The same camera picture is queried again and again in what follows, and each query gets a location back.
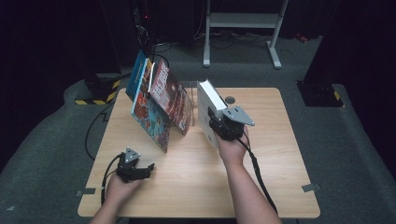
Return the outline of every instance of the cable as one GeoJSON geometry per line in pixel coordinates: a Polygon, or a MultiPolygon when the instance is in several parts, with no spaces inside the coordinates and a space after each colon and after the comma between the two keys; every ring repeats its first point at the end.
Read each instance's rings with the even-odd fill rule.
{"type": "Polygon", "coordinates": [[[87,152],[87,155],[94,161],[95,157],[91,155],[90,151],[88,150],[88,135],[90,134],[91,128],[93,124],[96,122],[96,120],[99,118],[99,116],[104,115],[103,117],[103,122],[108,122],[108,119],[106,119],[107,113],[104,113],[107,109],[109,109],[112,105],[114,105],[114,102],[108,105],[105,109],[103,109],[96,117],[95,119],[91,122],[90,127],[88,128],[87,132],[85,133],[85,151],[87,152]]]}
{"type": "Polygon", "coordinates": [[[109,175],[111,175],[113,172],[111,172],[110,174],[108,173],[108,170],[110,169],[111,165],[114,163],[114,161],[116,159],[119,159],[121,157],[121,154],[117,155],[111,162],[110,164],[107,166],[107,169],[105,171],[105,175],[103,176],[103,181],[102,181],[102,194],[101,194],[101,204],[103,205],[103,203],[105,202],[105,198],[106,198],[106,182],[107,182],[107,178],[109,175]]]}
{"type": "Polygon", "coordinates": [[[256,174],[256,177],[257,177],[257,180],[259,181],[260,186],[262,187],[262,191],[264,192],[264,195],[267,198],[268,203],[271,204],[271,206],[274,208],[274,210],[277,213],[277,209],[274,204],[274,201],[272,200],[270,194],[268,193],[267,188],[265,187],[264,183],[262,182],[262,174],[260,172],[260,167],[259,167],[259,164],[257,163],[257,158],[254,156],[253,152],[251,151],[248,135],[245,132],[244,132],[244,135],[247,138],[248,146],[244,142],[242,142],[241,139],[237,138],[236,140],[238,140],[238,142],[241,143],[242,146],[244,146],[245,149],[247,150],[247,152],[251,158],[251,161],[253,163],[254,173],[256,174]]]}

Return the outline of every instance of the person's right arm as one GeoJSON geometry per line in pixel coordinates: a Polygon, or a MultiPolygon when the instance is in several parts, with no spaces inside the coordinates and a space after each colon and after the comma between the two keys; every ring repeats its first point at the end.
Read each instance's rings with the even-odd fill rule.
{"type": "MultiPolygon", "coordinates": [[[[246,149],[241,143],[219,141],[219,154],[227,171],[230,192],[233,197],[233,209],[238,224],[281,223],[271,204],[268,203],[243,164],[246,149]]],[[[245,136],[241,140],[247,145],[245,136]]]]}

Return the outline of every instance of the book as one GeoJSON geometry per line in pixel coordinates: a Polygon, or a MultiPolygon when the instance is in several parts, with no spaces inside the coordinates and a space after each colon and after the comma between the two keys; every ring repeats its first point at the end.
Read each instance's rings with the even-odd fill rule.
{"type": "Polygon", "coordinates": [[[227,104],[223,101],[208,79],[197,83],[197,98],[198,122],[210,146],[219,148],[219,142],[215,133],[209,126],[210,117],[208,115],[208,108],[213,111],[216,118],[222,119],[222,111],[227,109],[227,104]]]}
{"type": "Polygon", "coordinates": [[[170,119],[163,109],[149,97],[153,64],[142,52],[136,59],[126,93],[133,101],[131,114],[163,152],[167,152],[170,119]]]}
{"type": "Polygon", "coordinates": [[[163,60],[159,62],[149,92],[169,119],[185,135],[190,127],[192,100],[163,60]]]}

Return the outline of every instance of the wooden tabletop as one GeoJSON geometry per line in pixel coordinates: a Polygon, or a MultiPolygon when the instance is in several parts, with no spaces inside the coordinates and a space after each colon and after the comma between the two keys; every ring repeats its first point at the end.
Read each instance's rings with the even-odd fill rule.
{"type": "MultiPolygon", "coordinates": [[[[320,210],[282,97],[274,88],[217,88],[220,95],[233,96],[255,121],[248,127],[251,150],[259,162],[262,180],[276,204],[280,217],[318,217],[320,210]]],[[[150,179],[145,179],[120,212],[122,217],[234,217],[227,175],[219,153],[194,123],[182,135],[172,127],[168,152],[163,153],[131,115],[132,102],[119,91],[86,188],[94,194],[82,196],[78,213],[93,217],[100,208],[101,184],[111,160],[131,147],[141,154],[137,167],[155,163],[150,179]]],[[[244,160],[257,186],[252,163],[244,160]]]]}

